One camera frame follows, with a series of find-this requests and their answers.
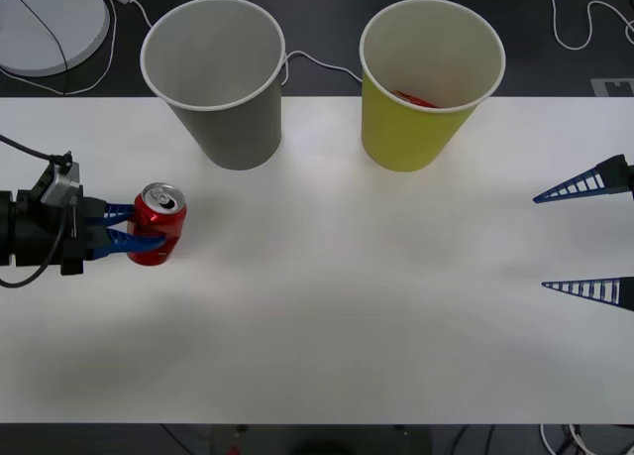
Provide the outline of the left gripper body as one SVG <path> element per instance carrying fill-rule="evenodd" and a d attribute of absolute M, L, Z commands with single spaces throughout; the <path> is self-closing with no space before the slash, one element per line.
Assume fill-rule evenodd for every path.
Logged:
<path fill-rule="evenodd" d="M 64 277 L 82 275 L 86 261 L 83 189 L 64 208 L 38 202 L 20 189 L 16 197 L 16 266 L 44 270 L 58 266 Z"/>

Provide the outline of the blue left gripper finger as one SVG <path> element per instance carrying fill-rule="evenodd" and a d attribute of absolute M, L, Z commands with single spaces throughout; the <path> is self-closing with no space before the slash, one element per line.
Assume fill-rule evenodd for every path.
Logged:
<path fill-rule="evenodd" d="M 109 203 L 98 198 L 83 199 L 83 215 L 87 225 L 116 225 L 133 219 L 133 204 Z"/>
<path fill-rule="evenodd" d="M 88 226 L 85 234 L 85 261 L 95 261 L 112 254 L 145 253 L 160 248 L 164 235 L 131 235 L 110 227 Z"/>

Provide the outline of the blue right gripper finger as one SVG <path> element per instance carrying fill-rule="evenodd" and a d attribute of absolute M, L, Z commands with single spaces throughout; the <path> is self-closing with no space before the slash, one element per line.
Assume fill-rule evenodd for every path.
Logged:
<path fill-rule="evenodd" d="M 538 194 L 533 202 L 545 203 L 627 191 L 628 163 L 623 155 L 616 155 Z"/>
<path fill-rule="evenodd" d="M 634 309 L 634 278 L 542 282 L 541 286 L 560 293 L 607 304 L 628 311 Z"/>

